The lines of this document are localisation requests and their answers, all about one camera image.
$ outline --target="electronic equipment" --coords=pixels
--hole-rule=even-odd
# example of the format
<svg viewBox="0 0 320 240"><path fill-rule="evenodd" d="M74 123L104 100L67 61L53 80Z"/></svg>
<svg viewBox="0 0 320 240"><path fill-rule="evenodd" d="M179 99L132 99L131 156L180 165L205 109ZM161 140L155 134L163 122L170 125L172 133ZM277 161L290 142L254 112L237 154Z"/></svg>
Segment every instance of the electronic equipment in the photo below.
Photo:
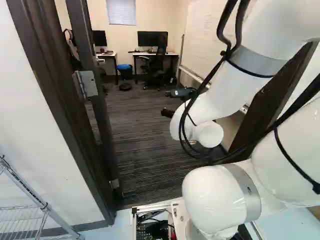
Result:
<svg viewBox="0 0 320 240"><path fill-rule="evenodd" d="M158 47L161 37L165 36L166 45L168 45L167 31L138 31L139 47Z"/></svg>
<svg viewBox="0 0 320 240"><path fill-rule="evenodd" d="M107 37L106 32L101 30L92 31L93 42L96 47L106 47L107 46Z"/></svg>

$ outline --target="window blind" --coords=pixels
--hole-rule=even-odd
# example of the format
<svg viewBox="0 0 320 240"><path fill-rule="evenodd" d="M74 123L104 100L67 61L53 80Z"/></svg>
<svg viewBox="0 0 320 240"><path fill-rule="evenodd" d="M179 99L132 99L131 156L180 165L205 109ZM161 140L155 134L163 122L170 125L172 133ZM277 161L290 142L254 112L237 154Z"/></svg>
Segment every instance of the window blind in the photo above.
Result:
<svg viewBox="0 0 320 240"><path fill-rule="evenodd" d="M106 0L109 24L136 25L136 0Z"/></svg>

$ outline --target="wall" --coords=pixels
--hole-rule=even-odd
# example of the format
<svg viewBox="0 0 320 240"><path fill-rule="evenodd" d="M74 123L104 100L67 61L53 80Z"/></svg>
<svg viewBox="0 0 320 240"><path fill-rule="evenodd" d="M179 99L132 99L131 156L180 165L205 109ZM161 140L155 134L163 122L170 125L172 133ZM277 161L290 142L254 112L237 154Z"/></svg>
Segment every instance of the wall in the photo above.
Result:
<svg viewBox="0 0 320 240"><path fill-rule="evenodd" d="M0 154L70 225L103 220L40 90L6 0L0 0L0 16ZM4 174L0 187L0 206L31 203Z"/></svg>
<svg viewBox="0 0 320 240"><path fill-rule="evenodd" d="M133 56L128 51L138 47L137 31L166 31L168 32L167 51L175 49L177 1L136 0L136 26L109 25L106 0L87 0L87 4L92 29L105 31L107 49L117 52L117 63L133 64ZM55 4L61 28L71 28L66 0L55 0Z"/></svg>

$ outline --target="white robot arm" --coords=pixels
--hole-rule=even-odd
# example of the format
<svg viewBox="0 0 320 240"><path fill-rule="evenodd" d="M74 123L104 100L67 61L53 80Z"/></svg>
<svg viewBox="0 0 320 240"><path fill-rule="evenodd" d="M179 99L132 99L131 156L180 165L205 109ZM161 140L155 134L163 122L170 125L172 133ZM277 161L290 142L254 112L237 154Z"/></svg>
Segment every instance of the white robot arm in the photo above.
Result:
<svg viewBox="0 0 320 240"><path fill-rule="evenodd" d="M320 38L319 12L318 0L259 0L245 23L242 45L190 108L195 124L185 119L187 139L207 148L218 145L223 130L212 120L238 111L305 43ZM184 109L182 104L170 123L175 140ZM320 98L265 136L251 159L188 173L182 194L191 222L185 232L197 228L208 240L227 240L240 224L286 208L320 205L319 126Z"/></svg>
<svg viewBox="0 0 320 240"><path fill-rule="evenodd" d="M185 119L187 139L197 140L207 148L220 144L223 129L212 120L237 112L304 44L319 39L319 10L317 0L258 0L244 24L241 46L230 62L222 64L210 89L202 93L189 110L196 126L189 117ZM179 140L179 122L184 109L182 104L170 123L170 133L175 140Z"/></svg>

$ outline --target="office chair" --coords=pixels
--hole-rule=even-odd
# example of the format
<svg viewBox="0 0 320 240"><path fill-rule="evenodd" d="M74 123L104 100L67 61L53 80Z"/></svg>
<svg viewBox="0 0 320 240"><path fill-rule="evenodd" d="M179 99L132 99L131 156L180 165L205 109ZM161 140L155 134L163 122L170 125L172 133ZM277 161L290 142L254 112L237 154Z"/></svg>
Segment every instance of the office chair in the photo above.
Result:
<svg viewBox="0 0 320 240"><path fill-rule="evenodd" d="M160 44L157 48L155 56L139 56L144 65L141 66L141 69L144 73L147 74L146 79L144 80L143 89L148 87L166 87L166 74L164 72L164 59L166 55L166 44Z"/></svg>

